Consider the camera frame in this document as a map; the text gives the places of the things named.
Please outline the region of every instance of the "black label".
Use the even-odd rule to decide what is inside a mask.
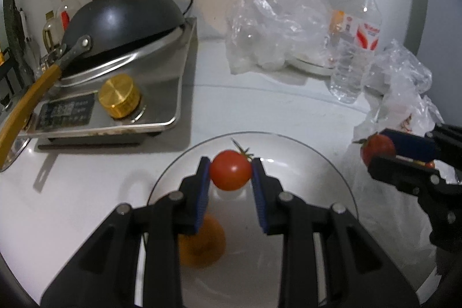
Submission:
[[[85,126],[90,122],[95,94],[48,102],[42,106],[36,130]]]

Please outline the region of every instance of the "red label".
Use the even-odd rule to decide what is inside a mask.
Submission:
[[[355,41],[363,49],[374,51],[377,49],[380,29],[369,23],[360,23],[356,32]]]
[[[68,28],[69,25],[69,14],[66,11],[61,12],[61,21],[62,21],[62,27],[64,30]]]

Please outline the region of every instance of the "plastic bottle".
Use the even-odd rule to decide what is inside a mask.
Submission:
[[[66,30],[69,22],[77,11],[82,7],[78,0],[61,0],[61,7],[56,11],[56,16],[61,19],[63,30]]]
[[[361,93],[361,79],[379,41],[382,15],[375,0],[349,0],[333,13],[331,45],[339,57],[330,92],[341,102],[353,103]]]
[[[43,27],[42,36],[45,48],[50,53],[61,44],[64,29],[61,21],[55,18],[53,11],[48,12],[45,17],[47,22]]]

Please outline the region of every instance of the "clear plastic bag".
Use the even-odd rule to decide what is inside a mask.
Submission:
[[[330,16],[324,0],[234,0],[226,37],[231,72],[255,65],[278,70],[287,59],[307,54],[314,63],[331,64],[326,53]]]
[[[399,80],[408,78],[418,93],[425,93],[431,87],[431,71],[396,40],[391,41],[382,54],[375,56],[362,84],[385,94],[394,76]]]
[[[385,128],[423,136],[435,127],[435,123],[443,122],[430,98],[420,95],[420,91],[427,87],[428,80],[431,82],[431,72],[416,64],[417,60],[408,64],[412,59],[392,57],[402,52],[398,47],[394,53],[390,54],[389,50],[385,54],[388,60],[383,56],[377,57],[376,62],[387,62],[389,65],[382,71],[389,74],[385,80],[388,81],[388,91],[379,107],[354,128],[354,140],[368,138]],[[384,80],[376,80],[375,83],[383,85]],[[425,280],[434,267],[436,248],[429,240],[430,221],[416,197],[403,194],[395,187],[370,177],[361,160],[359,148],[357,144],[349,146],[341,168],[357,201],[359,219],[413,285],[419,287],[419,283],[423,282],[421,278]],[[454,168],[441,161],[435,161],[435,164],[448,184],[458,183]]]

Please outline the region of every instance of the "red tomato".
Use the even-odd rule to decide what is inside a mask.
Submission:
[[[388,136],[376,133],[361,146],[361,158],[364,165],[369,166],[374,156],[396,156],[396,148]]]
[[[246,156],[234,150],[220,152],[210,165],[210,179],[224,191],[235,191],[252,178],[252,165]]]

